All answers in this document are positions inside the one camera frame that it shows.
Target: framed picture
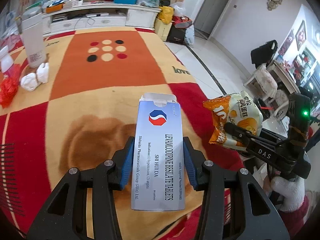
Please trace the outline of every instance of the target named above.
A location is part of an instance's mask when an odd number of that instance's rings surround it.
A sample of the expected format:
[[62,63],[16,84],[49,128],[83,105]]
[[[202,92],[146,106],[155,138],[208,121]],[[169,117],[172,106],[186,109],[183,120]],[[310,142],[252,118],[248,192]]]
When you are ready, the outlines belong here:
[[297,42],[298,50],[300,50],[301,46],[306,41],[306,39],[307,39],[306,24],[303,20],[296,34],[296,42]]
[[284,43],[282,44],[281,48],[279,49],[279,52],[278,52],[279,55],[283,56],[287,52],[293,40],[294,40],[294,34],[293,34],[293,30],[291,30],[287,38],[285,39]]

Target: silver screw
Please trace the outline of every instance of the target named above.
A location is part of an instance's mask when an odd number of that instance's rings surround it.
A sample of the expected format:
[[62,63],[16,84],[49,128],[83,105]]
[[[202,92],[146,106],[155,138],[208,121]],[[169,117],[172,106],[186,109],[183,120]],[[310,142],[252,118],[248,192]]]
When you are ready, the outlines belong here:
[[243,175],[247,175],[249,173],[249,171],[246,168],[241,168],[240,169],[241,174]]
[[78,172],[78,169],[75,168],[75,167],[73,167],[73,168],[71,168],[71,169],[69,170],[69,173],[70,173],[70,174],[76,174],[77,172]]
[[210,161],[210,160],[206,160],[206,161],[204,161],[204,165],[208,166],[208,167],[211,167],[211,166],[213,166],[213,162]]
[[112,165],[113,165],[113,160],[106,160],[106,161],[104,162],[104,165],[105,165],[105,166],[112,166]]

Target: red sleeve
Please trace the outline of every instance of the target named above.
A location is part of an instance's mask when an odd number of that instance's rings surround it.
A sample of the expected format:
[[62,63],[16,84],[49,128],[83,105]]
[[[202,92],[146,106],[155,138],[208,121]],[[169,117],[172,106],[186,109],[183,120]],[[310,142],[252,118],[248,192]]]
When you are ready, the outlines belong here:
[[302,206],[293,212],[282,212],[279,211],[279,215],[282,218],[289,234],[292,239],[302,228],[303,226],[303,218],[307,214],[309,207],[309,200],[307,196],[304,196],[304,201]]

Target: orange box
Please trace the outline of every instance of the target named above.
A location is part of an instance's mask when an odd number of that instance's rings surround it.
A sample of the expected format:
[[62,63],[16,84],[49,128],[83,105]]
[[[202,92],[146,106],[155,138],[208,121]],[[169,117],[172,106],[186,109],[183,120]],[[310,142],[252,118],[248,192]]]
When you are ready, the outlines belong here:
[[46,13],[52,13],[52,12],[55,12],[55,11],[59,11],[63,8],[63,3],[60,3],[58,5],[54,5],[54,6],[51,6],[51,7],[47,7],[45,12]]

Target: white glove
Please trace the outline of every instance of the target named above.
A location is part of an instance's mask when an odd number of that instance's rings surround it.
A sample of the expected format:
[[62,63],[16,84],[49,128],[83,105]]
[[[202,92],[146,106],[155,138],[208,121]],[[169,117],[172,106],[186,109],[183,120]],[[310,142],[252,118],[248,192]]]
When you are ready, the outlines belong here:
[[49,63],[42,63],[36,73],[40,83],[47,83],[49,80]]
[[279,208],[283,212],[298,210],[304,201],[304,179],[297,177],[295,181],[288,181],[282,177],[271,180],[271,188],[284,196],[284,202]]
[[27,91],[33,91],[39,85],[35,73],[29,73],[21,78],[20,86]]

